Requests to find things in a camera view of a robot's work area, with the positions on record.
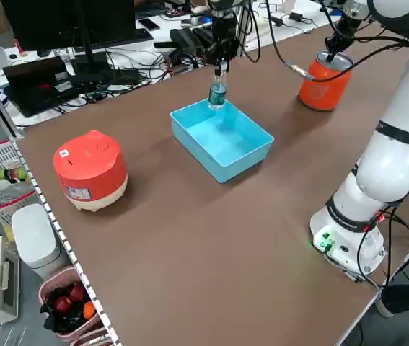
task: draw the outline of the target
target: white storage basket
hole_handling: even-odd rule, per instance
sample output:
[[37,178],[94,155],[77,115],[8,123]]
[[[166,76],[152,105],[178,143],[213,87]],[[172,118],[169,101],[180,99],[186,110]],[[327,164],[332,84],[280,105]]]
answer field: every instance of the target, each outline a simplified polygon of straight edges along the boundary
[[[12,142],[0,142],[0,170],[11,169],[19,167],[20,165],[19,157]],[[10,203],[0,205],[0,223],[10,225],[12,214],[16,210],[32,203],[39,203],[38,197],[34,191],[29,192]]]

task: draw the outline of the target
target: white table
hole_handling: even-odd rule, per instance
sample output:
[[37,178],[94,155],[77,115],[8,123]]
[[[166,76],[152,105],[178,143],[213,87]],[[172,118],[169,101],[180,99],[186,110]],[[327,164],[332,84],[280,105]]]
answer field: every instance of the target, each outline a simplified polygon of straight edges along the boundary
[[[260,45],[262,47],[272,43],[269,26],[268,26],[268,20],[266,19],[267,10],[266,8],[263,7],[264,3],[265,3],[264,1],[259,0],[258,2],[255,2],[253,4],[255,15],[258,18]],[[271,4],[279,5],[278,6],[279,9],[282,8],[281,6],[282,3],[283,3],[283,0],[275,0],[271,2]],[[273,11],[274,9],[275,9],[275,6],[271,5],[271,11]],[[297,0],[296,5],[294,7],[294,12],[301,13],[304,15],[304,17],[312,19],[313,22],[319,27],[327,24],[326,16],[322,12],[320,12],[320,5],[310,0]],[[282,12],[272,13],[272,16],[278,17],[278,18],[283,17],[283,20],[286,25],[292,25],[292,26],[299,28],[299,29],[295,29],[295,28],[287,27],[287,26],[282,26],[282,27],[273,26],[276,41],[285,40],[286,38],[289,38],[289,37],[304,34],[303,31],[308,32],[309,30],[316,28],[314,24],[306,25],[303,23],[294,22],[289,19],[289,16],[285,15]],[[159,30],[150,32],[154,38],[153,41],[134,43],[130,45],[120,45],[117,47],[108,48],[108,51],[113,52],[113,54],[110,54],[110,56],[113,59],[114,64],[117,67],[124,67],[124,68],[134,67],[134,68],[139,68],[139,69],[142,69],[142,68],[145,69],[144,65],[149,65],[153,63],[155,59],[157,59],[158,56],[160,56],[160,54],[165,51],[165,50],[157,50],[153,46],[153,42],[170,41],[170,30],[171,29],[181,29],[182,27],[181,27],[180,21],[182,19],[190,19],[190,16],[188,15],[188,16],[182,16],[182,17],[177,17],[177,18],[172,18],[172,19],[169,19],[166,16],[152,17],[151,20],[160,26]],[[140,25],[140,23],[137,22],[136,27],[140,28],[142,26]],[[247,36],[245,50],[251,51],[251,50],[256,49],[257,46],[258,44],[257,44],[256,35],[255,35],[255,30],[253,30],[253,33]],[[70,56],[73,58],[74,50],[70,48],[69,52],[70,52]],[[30,61],[36,61],[37,59],[39,59],[36,52],[28,52],[27,56],[22,57],[19,55],[19,52],[16,48],[6,49],[6,54],[7,55],[16,54],[17,55],[18,58],[12,61],[12,64],[14,65],[20,64],[20,63],[26,63]],[[53,56],[54,54],[52,52],[46,58],[50,58]],[[74,74],[74,70],[71,64],[67,63],[66,69],[68,70],[70,74]],[[151,71],[151,77],[153,78],[153,82],[156,82],[158,77],[161,76],[161,74],[162,72],[158,70]],[[6,77],[4,76],[4,72],[0,70],[0,88],[7,83],[8,81]],[[108,90],[115,92],[116,89],[119,90],[119,89],[125,89],[125,88],[126,86],[111,86]],[[81,98],[71,100],[68,103],[73,106],[85,105],[85,101]],[[75,110],[76,108],[77,107],[61,106],[61,109],[63,109],[66,112],[71,112],[72,110]],[[41,123],[43,121],[50,120],[50,119],[53,119],[55,117],[59,117],[60,115],[62,115],[59,111],[52,109],[52,110],[46,110],[45,112],[39,113],[32,117],[24,117],[23,114],[11,102],[9,102],[9,104],[6,106],[6,110],[10,114],[10,117],[13,120],[14,124],[16,126],[22,126],[22,127],[37,125],[38,123]]]

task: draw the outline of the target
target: orange can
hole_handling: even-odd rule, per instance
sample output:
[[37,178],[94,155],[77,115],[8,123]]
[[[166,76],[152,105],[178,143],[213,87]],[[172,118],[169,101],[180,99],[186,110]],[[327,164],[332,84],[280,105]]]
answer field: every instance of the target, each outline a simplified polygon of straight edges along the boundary
[[[332,60],[328,52],[319,52],[315,61],[310,65],[308,72],[316,79],[326,79],[337,76],[353,65],[353,61],[343,53],[338,53]],[[327,81],[318,83],[305,80],[300,89],[299,98],[308,107],[314,110],[334,110],[345,91],[351,71]]]

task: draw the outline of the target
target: red apple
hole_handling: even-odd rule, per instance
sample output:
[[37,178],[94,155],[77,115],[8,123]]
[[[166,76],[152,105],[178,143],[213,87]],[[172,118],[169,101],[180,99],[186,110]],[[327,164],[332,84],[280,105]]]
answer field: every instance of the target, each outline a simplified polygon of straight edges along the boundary
[[67,313],[73,305],[73,302],[69,300],[68,297],[59,296],[53,303],[53,307],[60,314]]
[[85,294],[86,294],[85,288],[82,287],[81,284],[77,283],[76,285],[73,286],[73,289],[69,294],[69,298],[74,303],[82,303],[84,301]]

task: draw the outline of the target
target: wire rack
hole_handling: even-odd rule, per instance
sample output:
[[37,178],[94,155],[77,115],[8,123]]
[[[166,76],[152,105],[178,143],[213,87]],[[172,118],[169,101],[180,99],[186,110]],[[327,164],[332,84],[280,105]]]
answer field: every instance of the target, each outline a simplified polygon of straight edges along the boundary
[[30,346],[27,327],[15,327],[13,323],[0,325],[0,346]]

